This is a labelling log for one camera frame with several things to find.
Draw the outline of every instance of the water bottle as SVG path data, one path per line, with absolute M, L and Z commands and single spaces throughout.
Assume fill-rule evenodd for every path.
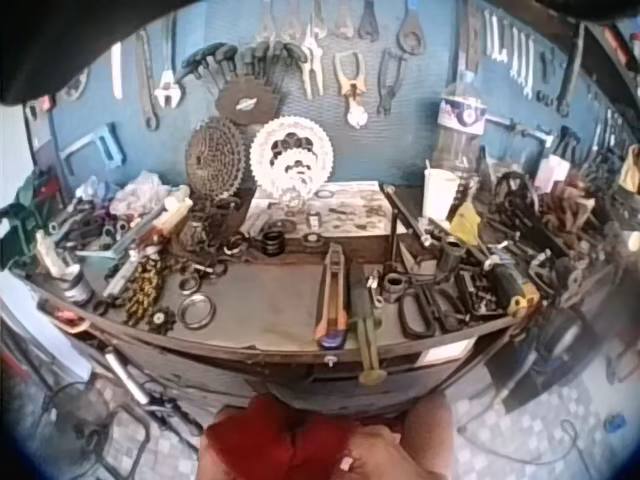
M 476 140 L 484 133 L 486 122 L 487 106 L 471 79 L 471 74 L 462 75 L 449 85 L 442 94 L 438 111 L 438 144 L 431 165 L 453 172 L 460 179 L 450 215 L 466 200 L 477 171 L 480 142 Z

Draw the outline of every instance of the bottle label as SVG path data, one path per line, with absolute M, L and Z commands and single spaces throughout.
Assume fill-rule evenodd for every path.
M 472 99 L 442 97 L 438 123 L 459 132 L 482 135 L 486 123 L 487 107 Z

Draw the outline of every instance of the bicycle cassette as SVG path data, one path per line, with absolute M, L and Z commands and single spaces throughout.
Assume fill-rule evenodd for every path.
M 333 147 L 316 123 L 300 117 L 269 122 L 251 145 L 256 182 L 277 198 L 305 200 L 327 181 Z
M 233 195 L 245 166 L 245 147 L 229 121 L 211 118 L 191 135 L 186 151 L 187 178 L 196 194 L 214 199 Z

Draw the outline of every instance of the plastic bag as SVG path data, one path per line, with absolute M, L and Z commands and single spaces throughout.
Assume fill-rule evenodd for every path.
M 120 189 L 108 182 L 99 182 L 95 175 L 76 189 L 76 198 L 93 201 L 97 206 L 109 203 Z
M 162 205 L 170 190 L 157 174 L 145 170 L 116 194 L 109 209 L 113 215 L 146 215 Z

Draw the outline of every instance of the bolt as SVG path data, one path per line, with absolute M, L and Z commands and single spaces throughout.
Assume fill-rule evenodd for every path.
M 327 355 L 324 357 L 324 363 L 329 365 L 329 368 L 333 368 L 333 365 L 338 362 L 338 357 L 335 355 Z

